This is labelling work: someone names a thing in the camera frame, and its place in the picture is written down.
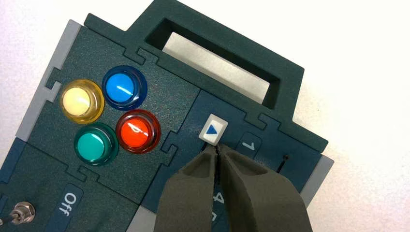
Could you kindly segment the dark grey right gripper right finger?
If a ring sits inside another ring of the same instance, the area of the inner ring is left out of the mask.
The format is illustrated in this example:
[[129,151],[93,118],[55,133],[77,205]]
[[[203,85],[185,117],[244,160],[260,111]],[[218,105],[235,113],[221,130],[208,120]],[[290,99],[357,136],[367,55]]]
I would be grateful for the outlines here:
[[226,145],[218,153],[230,231],[312,231],[304,201],[288,178]]

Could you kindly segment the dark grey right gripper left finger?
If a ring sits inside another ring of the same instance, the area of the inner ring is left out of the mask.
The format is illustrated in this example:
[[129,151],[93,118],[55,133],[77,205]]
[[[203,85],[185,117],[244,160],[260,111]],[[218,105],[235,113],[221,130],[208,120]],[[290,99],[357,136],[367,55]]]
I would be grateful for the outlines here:
[[154,231],[211,231],[216,162],[216,149],[208,145],[167,180]]

